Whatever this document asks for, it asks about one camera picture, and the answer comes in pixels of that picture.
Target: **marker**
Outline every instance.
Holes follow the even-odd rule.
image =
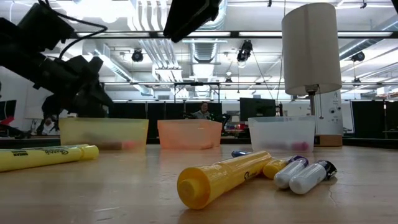
[[[202,209],[223,193],[259,175],[272,159],[268,152],[216,162],[210,166],[189,167],[177,180],[177,192],[189,208]]]
[[[238,156],[245,156],[245,155],[250,154],[250,153],[251,152],[237,150],[237,151],[232,151],[231,156],[233,158],[235,158],[235,157],[238,157]]]
[[[275,159],[273,161],[270,161],[268,164],[266,164],[264,166],[264,168],[262,169],[262,172],[264,173],[264,175],[268,178],[270,178],[271,180],[274,179],[276,173],[278,173],[279,171],[281,171],[283,168],[285,168],[285,166],[287,166],[287,164],[296,161],[297,159],[300,158],[304,158],[302,156],[292,156],[292,157],[288,157],[285,159]]]
[[[321,181],[332,178],[336,173],[337,169],[331,162],[319,160],[294,175],[289,186],[294,193],[305,194]]]
[[[296,161],[291,162],[281,171],[276,173],[274,177],[275,185],[280,189],[289,188],[289,181],[291,178],[301,170],[304,170],[306,166],[308,166],[308,159],[306,158],[299,158]]]
[[[96,146],[55,146],[0,150],[0,172],[96,159]]]

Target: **white cylinder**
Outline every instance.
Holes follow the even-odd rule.
[[[309,165],[291,178],[290,189],[296,194],[305,194],[326,177],[325,168],[317,163]]]
[[[319,85],[317,93],[341,88],[336,9],[328,3],[306,4],[282,20],[285,92],[306,95],[305,86]]]
[[[308,161],[303,159],[303,161],[294,161],[285,166],[285,168],[276,173],[274,177],[275,185],[280,189],[288,188],[291,178],[301,170],[304,170],[306,164],[308,164]]]

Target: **yellow plastic bin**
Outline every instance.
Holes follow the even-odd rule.
[[[61,145],[90,144],[100,150],[135,149],[146,146],[147,119],[63,118]]]
[[[210,149],[220,146],[222,124],[205,119],[159,120],[162,149]]]

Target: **white highlighter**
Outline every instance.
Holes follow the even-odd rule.
[[[274,183],[280,189],[286,189],[289,187],[289,182],[291,178],[299,173],[301,170],[304,170],[308,166],[308,159],[302,157],[297,159],[296,161],[291,162],[287,166],[285,166],[281,171],[276,173],[274,177]]]
[[[294,193],[305,194],[321,181],[332,178],[336,173],[337,169],[331,162],[319,160],[294,175],[289,186]]]

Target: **desk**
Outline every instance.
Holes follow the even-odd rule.
[[[339,172],[306,195],[256,178],[204,210],[180,201],[176,180],[188,166],[211,164],[246,146],[202,151],[101,152],[97,161],[0,174],[2,223],[398,223],[398,153],[345,146],[316,149]],[[270,151],[273,156],[292,153]]]

